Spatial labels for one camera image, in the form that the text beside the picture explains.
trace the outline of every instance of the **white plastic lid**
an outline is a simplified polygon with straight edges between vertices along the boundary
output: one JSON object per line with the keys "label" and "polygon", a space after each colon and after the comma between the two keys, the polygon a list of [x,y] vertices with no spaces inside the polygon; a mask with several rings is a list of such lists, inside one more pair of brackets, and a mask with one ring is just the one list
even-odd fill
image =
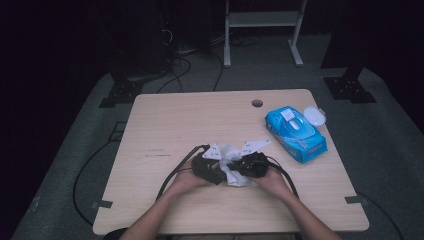
{"label": "white plastic lid", "polygon": [[303,110],[303,116],[314,126],[321,126],[325,123],[324,114],[324,111],[316,107],[307,107]]}

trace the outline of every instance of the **table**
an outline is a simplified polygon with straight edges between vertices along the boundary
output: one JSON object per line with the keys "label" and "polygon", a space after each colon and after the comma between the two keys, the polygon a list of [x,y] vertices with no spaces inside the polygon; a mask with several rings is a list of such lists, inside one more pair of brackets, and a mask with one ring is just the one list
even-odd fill
{"label": "table", "polygon": [[303,66],[302,58],[297,50],[297,39],[307,0],[302,0],[299,11],[274,11],[274,12],[230,12],[229,1],[225,8],[225,44],[224,66],[231,67],[230,28],[232,27],[294,27],[293,37],[288,40],[290,51],[296,66]]}
{"label": "table", "polygon": [[[252,101],[260,100],[262,107]],[[307,164],[296,162],[265,127],[270,110],[316,106],[305,89],[147,94],[136,98],[93,231],[102,235],[130,226],[155,201],[167,175],[195,147],[272,141],[260,150],[290,174],[300,199],[336,231],[362,231],[368,220],[325,125],[328,152]],[[198,188],[182,196],[160,233],[281,233],[299,231],[288,209],[258,186]]]}

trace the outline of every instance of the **person's left hand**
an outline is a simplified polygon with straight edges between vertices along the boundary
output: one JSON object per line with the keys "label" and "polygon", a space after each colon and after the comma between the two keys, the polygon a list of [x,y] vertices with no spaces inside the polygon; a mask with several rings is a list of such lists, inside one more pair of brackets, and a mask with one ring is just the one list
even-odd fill
{"label": "person's left hand", "polygon": [[187,161],[177,173],[172,184],[166,190],[166,192],[172,192],[180,195],[193,190],[196,187],[210,184],[203,178],[196,177],[193,170],[191,169],[191,160]]}

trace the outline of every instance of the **dark background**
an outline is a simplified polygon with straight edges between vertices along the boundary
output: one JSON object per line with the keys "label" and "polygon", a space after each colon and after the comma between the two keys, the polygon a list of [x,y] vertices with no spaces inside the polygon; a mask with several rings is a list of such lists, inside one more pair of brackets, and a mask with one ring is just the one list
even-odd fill
{"label": "dark background", "polygon": [[[333,33],[323,68],[360,62],[383,78],[422,130],[422,4],[371,2],[310,0],[301,34]],[[234,0],[232,7],[243,3]],[[251,10],[297,4],[256,1]],[[190,14],[193,8],[207,14]],[[186,24],[201,16],[208,18],[195,22],[210,31],[198,27],[199,34],[223,31],[224,1],[1,1],[2,238],[12,236],[97,81],[131,67],[166,71],[161,26],[189,38],[196,33]]]}

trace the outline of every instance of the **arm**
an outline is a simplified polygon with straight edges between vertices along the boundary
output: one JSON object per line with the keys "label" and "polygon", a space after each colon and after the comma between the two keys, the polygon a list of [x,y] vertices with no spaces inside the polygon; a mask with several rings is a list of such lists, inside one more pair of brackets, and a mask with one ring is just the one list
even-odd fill
{"label": "arm", "polygon": [[287,206],[308,240],[341,239],[290,191],[278,170],[271,167],[264,177],[251,179]]}
{"label": "arm", "polygon": [[[190,161],[181,167],[188,168]],[[172,203],[182,194],[205,184],[208,182],[196,177],[191,169],[179,172],[163,195],[125,231],[120,240],[155,239]]]}

